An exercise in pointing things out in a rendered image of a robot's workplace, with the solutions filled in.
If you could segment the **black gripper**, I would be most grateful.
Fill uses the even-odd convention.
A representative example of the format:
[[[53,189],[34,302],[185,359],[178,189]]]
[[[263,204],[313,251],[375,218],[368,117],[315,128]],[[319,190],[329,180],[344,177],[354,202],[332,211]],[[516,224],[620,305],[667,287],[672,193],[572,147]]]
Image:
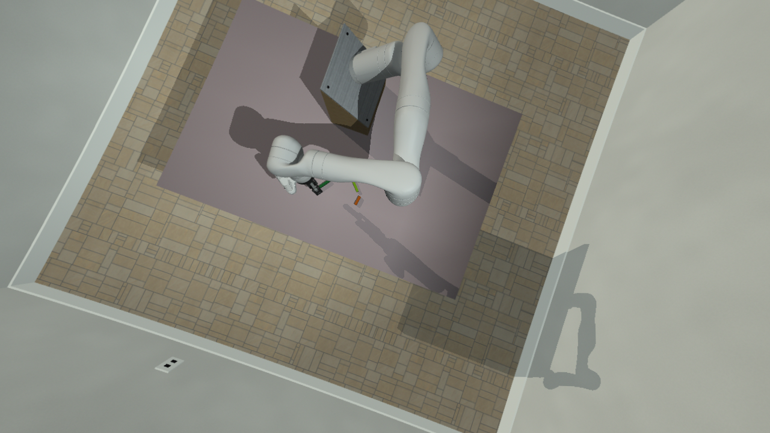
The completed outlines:
[[[314,180],[314,181],[313,181],[313,180]],[[314,192],[314,194],[316,194],[316,195],[320,195],[320,194],[322,194],[322,190],[321,190],[321,189],[320,189],[320,187],[318,186],[318,183],[317,183],[317,181],[314,179],[314,177],[311,177],[311,179],[310,179],[309,181],[307,181],[306,183],[299,183],[299,184],[301,184],[301,185],[308,185],[308,187],[309,187],[310,189],[312,189],[312,192]]]

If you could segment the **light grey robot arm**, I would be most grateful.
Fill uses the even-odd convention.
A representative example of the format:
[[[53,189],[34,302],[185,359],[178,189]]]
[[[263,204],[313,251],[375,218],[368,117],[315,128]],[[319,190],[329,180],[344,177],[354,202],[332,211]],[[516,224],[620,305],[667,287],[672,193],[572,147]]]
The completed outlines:
[[[393,160],[353,158],[320,150],[304,154],[296,139],[278,135],[269,152],[267,169],[291,195],[296,194],[296,183],[306,183],[314,177],[335,183],[373,185],[383,189],[396,206],[410,205],[420,194],[420,156],[431,112],[426,73],[434,70],[442,58],[441,44],[425,22],[413,25],[404,42],[374,46],[350,58],[350,76],[356,83],[401,76],[393,127]]]

